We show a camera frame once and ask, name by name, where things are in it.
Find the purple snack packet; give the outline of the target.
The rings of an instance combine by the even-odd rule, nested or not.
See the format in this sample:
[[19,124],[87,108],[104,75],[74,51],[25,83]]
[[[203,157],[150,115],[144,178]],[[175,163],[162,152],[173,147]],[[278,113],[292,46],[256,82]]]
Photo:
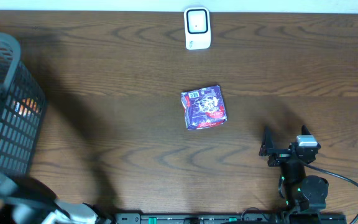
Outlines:
[[187,130],[206,129],[227,121],[227,113],[219,85],[181,93]]

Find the orange Kleenex tissue pack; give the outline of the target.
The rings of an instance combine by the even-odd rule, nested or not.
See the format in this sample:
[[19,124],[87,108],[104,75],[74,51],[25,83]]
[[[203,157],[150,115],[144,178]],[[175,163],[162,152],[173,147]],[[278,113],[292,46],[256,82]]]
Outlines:
[[40,111],[37,102],[31,98],[25,98],[21,101],[13,101],[12,106],[14,111],[23,117],[38,114]]

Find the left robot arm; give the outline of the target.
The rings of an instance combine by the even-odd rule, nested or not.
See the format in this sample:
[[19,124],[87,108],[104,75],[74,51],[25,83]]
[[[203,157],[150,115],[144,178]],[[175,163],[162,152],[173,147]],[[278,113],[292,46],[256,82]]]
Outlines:
[[40,181],[0,172],[0,223],[115,223],[97,207],[57,199]]

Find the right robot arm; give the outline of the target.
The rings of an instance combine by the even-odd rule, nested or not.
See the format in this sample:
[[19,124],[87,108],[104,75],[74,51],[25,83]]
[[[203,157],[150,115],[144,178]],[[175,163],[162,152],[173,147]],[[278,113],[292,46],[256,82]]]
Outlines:
[[268,157],[269,167],[281,170],[278,191],[287,202],[287,208],[280,212],[282,223],[321,223],[319,212],[326,208],[329,184],[326,179],[305,172],[320,148],[305,125],[286,149],[275,147],[269,128],[264,129],[259,155]]

